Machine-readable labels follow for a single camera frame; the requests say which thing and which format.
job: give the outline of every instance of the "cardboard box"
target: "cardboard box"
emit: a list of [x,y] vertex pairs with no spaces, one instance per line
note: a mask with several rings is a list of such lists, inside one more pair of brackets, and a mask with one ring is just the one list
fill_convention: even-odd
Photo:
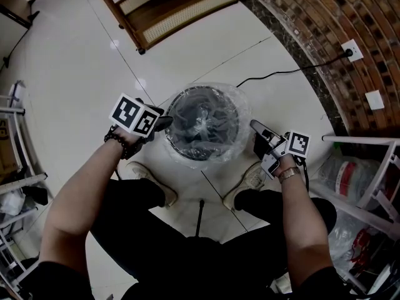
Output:
[[8,120],[0,119],[0,176],[5,176],[18,170],[10,136]]

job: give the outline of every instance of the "black cable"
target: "black cable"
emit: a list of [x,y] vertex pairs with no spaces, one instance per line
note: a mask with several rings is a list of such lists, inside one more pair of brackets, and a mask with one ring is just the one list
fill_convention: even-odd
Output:
[[309,192],[309,179],[308,179],[306,158],[293,156],[293,159],[294,159],[294,162],[296,162],[296,164],[298,166],[302,166],[302,168],[304,170],[304,177],[306,178],[306,188],[307,188],[307,192]]
[[118,167],[115,169],[115,174],[117,175],[118,180],[122,180],[121,177],[119,176],[119,173],[118,173]]
[[306,70],[306,69],[328,66],[328,65],[330,65],[331,63],[334,63],[337,60],[340,60],[340,59],[343,59],[343,58],[348,58],[348,57],[351,57],[352,55],[353,55],[353,52],[351,51],[351,49],[346,49],[346,51],[343,54],[341,54],[340,56],[334,58],[333,60],[329,60],[328,62],[325,62],[325,63],[322,63],[322,64],[315,64],[313,66],[301,67],[299,69],[292,70],[292,71],[276,71],[274,73],[268,74],[265,77],[249,77],[246,80],[244,80],[243,82],[240,82],[236,87],[237,88],[240,87],[242,84],[244,84],[245,82],[247,82],[249,80],[263,80],[263,79],[266,79],[266,78],[271,77],[274,74],[278,74],[278,73],[296,73],[298,71],[303,71],[303,70]]
[[307,172],[307,164],[306,164],[306,160],[304,160],[302,168],[304,170],[304,177],[306,178],[306,188],[307,188],[307,192],[309,192],[309,179],[308,179],[308,172]]

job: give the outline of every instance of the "wristwatch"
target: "wristwatch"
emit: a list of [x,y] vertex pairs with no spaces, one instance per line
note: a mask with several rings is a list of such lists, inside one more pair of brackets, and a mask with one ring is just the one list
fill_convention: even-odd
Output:
[[279,175],[279,182],[282,183],[284,180],[294,176],[295,174],[300,174],[300,169],[298,167],[290,167],[289,169],[282,171]]

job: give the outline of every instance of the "shoe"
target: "shoe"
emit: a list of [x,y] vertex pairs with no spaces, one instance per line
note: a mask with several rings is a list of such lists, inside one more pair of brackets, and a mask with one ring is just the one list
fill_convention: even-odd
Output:
[[254,163],[249,169],[246,170],[241,182],[228,192],[228,194],[222,200],[222,203],[229,210],[234,211],[235,197],[238,195],[238,193],[241,193],[247,189],[260,191],[264,186],[266,178],[267,174],[261,168],[261,161]]
[[171,207],[177,200],[178,194],[175,190],[172,190],[170,187],[165,184],[159,182],[151,173],[151,171],[138,162],[130,162],[126,165],[129,169],[129,178],[131,180],[139,180],[139,179],[149,179],[151,182],[157,184],[165,195],[165,205]]

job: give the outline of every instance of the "wall outlet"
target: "wall outlet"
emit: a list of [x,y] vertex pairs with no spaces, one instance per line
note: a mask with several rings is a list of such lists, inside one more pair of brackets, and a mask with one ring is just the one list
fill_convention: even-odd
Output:
[[383,100],[381,97],[381,94],[379,93],[379,90],[367,92],[365,94],[369,107],[371,110],[378,110],[378,109],[383,109],[385,108],[383,104]]
[[342,44],[342,48],[343,51],[346,51],[347,49],[350,49],[352,51],[352,56],[347,57],[351,63],[364,57],[354,39]]

